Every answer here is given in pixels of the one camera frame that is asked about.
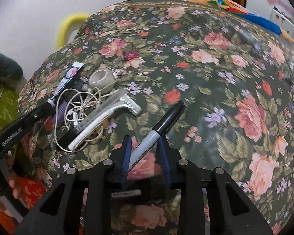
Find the blue white tube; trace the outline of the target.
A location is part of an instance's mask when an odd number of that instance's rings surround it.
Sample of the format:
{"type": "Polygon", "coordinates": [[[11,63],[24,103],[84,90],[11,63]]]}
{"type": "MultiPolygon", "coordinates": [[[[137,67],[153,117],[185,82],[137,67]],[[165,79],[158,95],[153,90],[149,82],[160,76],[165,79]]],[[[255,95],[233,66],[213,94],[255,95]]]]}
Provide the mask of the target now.
{"type": "Polygon", "coordinates": [[[65,87],[69,85],[69,83],[73,82],[73,78],[78,74],[81,68],[84,66],[84,63],[74,62],[65,72],[64,76],[60,80],[60,83],[57,85],[54,94],[47,101],[53,108],[56,106],[56,100],[60,96],[61,92],[64,91],[65,87]]]}

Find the black grey marker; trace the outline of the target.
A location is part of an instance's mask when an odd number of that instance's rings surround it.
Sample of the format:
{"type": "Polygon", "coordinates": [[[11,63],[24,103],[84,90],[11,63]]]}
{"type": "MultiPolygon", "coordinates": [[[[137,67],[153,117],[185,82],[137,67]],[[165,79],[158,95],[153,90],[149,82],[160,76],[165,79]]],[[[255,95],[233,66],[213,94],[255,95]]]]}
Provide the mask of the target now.
{"type": "Polygon", "coordinates": [[[139,163],[155,143],[157,143],[161,136],[166,135],[171,130],[176,121],[179,120],[185,108],[186,106],[184,102],[179,100],[165,113],[137,148],[131,153],[128,171],[131,171],[139,163]]]}

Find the white tape roll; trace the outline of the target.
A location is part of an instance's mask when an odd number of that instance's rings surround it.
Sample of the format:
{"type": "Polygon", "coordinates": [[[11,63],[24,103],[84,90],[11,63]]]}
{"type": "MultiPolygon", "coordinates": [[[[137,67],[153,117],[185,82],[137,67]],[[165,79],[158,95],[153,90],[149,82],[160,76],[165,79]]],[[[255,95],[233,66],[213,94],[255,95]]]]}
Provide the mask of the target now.
{"type": "Polygon", "coordinates": [[[108,94],[115,86],[117,80],[117,74],[113,73],[110,69],[100,68],[91,74],[88,85],[91,88],[99,89],[101,94],[108,94]]]}

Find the white disposable razor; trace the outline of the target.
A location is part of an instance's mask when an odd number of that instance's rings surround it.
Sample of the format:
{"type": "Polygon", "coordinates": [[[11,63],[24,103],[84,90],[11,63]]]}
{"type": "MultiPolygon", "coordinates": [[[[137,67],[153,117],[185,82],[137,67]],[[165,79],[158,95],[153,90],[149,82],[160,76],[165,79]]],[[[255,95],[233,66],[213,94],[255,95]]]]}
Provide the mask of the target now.
{"type": "Polygon", "coordinates": [[[69,143],[68,149],[75,152],[107,119],[122,108],[126,108],[135,116],[142,110],[127,94],[126,89],[117,90],[73,129],[75,135],[69,143]]]}

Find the purple black lipstick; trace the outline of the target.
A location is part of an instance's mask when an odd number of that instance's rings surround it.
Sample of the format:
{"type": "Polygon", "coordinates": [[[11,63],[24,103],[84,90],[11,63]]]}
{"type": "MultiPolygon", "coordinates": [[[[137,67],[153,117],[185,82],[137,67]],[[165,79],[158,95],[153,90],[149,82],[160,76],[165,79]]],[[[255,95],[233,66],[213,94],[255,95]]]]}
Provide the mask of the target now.
{"type": "Polygon", "coordinates": [[[58,108],[58,117],[56,119],[56,116],[52,118],[52,123],[55,125],[57,121],[57,127],[59,128],[64,123],[64,113],[65,109],[68,105],[69,100],[77,93],[82,91],[82,87],[85,85],[85,82],[82,80],[77,80],[71,88],[73,90],[66,91],[64,95],[60,99],[60,105],[58,108]]]}

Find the black hair clip box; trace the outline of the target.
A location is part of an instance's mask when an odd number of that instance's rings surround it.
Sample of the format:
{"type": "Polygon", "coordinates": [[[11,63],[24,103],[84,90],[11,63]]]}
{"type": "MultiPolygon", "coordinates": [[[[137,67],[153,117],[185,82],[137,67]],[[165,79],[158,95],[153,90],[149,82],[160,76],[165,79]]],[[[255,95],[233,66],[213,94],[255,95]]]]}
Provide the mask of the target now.
{"type": "Polygon", "coordinates": [[[124,185],[114,183],[110,200],[114,204],[149,205],[164,203],[167,199],[167,187],[161,176],[140,180],[128,180],[124,185]]]}

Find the red floral box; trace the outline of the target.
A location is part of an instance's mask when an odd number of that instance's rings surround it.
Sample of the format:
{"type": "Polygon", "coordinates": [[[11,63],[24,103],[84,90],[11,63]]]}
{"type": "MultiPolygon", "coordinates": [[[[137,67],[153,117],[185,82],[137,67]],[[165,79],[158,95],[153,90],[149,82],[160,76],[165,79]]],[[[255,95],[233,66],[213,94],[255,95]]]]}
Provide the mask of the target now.
{"type": "Polygon", "coordinates": [[[44,185],[35,179],[15,177],[10,179],[9,185],[13,190],[13,196],[17,200],[21,200],[29,210],[46,192],[44,185]]]}

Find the green leaf-pattern bag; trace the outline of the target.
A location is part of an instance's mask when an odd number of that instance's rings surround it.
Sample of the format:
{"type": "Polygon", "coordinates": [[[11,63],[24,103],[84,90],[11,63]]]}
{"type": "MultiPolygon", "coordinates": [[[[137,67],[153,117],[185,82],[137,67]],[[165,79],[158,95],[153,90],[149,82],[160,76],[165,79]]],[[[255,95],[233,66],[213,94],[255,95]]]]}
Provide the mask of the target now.
{"type": "Polygon", "coordinates": [[[18,94],[7,85],[0,84],[0,131],[17,119],[18,94]]]}

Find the dark grey cushion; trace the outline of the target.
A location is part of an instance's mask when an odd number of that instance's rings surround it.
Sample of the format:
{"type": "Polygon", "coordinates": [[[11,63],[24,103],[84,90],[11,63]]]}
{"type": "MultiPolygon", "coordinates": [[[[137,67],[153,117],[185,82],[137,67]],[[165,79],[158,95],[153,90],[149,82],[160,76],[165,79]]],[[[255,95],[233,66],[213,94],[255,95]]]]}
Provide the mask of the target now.
{"type": "Polygon", "coordinates": [[[23,70],[18,63],[0,53],[0,83],[14,83],[23,77],[23,70]]]}

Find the dark floral bedspread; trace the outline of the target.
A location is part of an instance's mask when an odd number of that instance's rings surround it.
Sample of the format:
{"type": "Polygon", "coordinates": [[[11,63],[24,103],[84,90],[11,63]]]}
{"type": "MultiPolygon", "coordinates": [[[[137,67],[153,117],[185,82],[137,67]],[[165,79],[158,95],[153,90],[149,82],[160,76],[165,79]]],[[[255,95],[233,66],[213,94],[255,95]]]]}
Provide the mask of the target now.
{"type": "Polygon", "coordinates": [[[91,168],[120,147],[137,147],[178,101],[186,110],[167,138],[198,167],[224,168],[279,234],[294,213],[294,43],[214,6],[130,0],[84,21],[51,54],[18,101],[20,115],[52,95],[70,65],[88,81],[116,73],[142,111],[105,122],[100,138],[75,154],[57,150],[66,132],[50,119],[23,139],[21,176],[51,185],[67,169],[91,168]]]}

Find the yellow foam tube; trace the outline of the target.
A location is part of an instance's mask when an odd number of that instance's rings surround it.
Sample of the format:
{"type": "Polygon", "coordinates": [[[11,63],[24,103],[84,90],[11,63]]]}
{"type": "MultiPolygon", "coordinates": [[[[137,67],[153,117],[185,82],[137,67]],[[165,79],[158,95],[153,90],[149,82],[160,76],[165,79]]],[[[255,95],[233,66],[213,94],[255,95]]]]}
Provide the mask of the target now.
{"type": "Polygon", "coordinates": [[[65,18],[61,23],[57,34],[56,48],[60,49],[66,44],[67,33],[72,25],[83,23],[88,17],[89,15],[86,13],[76,13],[65,18]]]}

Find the white appliance box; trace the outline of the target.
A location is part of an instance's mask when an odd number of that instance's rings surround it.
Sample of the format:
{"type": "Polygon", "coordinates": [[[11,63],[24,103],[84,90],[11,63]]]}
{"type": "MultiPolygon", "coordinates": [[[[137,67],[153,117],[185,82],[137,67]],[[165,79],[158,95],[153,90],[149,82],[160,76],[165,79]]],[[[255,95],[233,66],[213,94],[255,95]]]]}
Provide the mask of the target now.
{"type": "Polygon", "coordinates": [[[276,7],[272,8],[270,21],[286,31],[291,37],[294,37],[294,22],[286,16],[284,12],[279,11],[276,7]]]}

